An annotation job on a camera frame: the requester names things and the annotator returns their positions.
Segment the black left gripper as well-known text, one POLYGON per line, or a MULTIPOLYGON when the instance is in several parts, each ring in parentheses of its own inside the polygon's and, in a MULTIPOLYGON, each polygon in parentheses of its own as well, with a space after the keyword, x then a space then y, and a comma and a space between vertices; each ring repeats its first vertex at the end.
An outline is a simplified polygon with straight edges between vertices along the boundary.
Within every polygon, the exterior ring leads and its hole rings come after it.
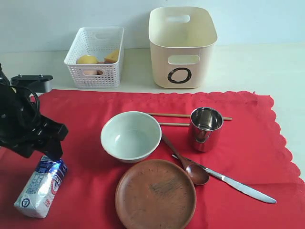
POLYGON ((66 125, 40 113, 35 92, 22 86, 0 84, 0 145, 28 158, 37 150, 51 160, 63 154, 66 125))

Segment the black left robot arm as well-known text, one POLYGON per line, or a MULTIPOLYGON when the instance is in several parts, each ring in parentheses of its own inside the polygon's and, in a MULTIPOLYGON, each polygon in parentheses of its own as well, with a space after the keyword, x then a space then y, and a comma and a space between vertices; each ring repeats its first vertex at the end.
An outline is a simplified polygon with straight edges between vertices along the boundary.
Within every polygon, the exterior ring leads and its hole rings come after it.
POLYGON ((68 134, 64 124, 40 112, 38 93, 51 91, 51 75, 0 73, 0 145, 22 157, 40 151, 53 161, 62 157, 61 142, 68 134))

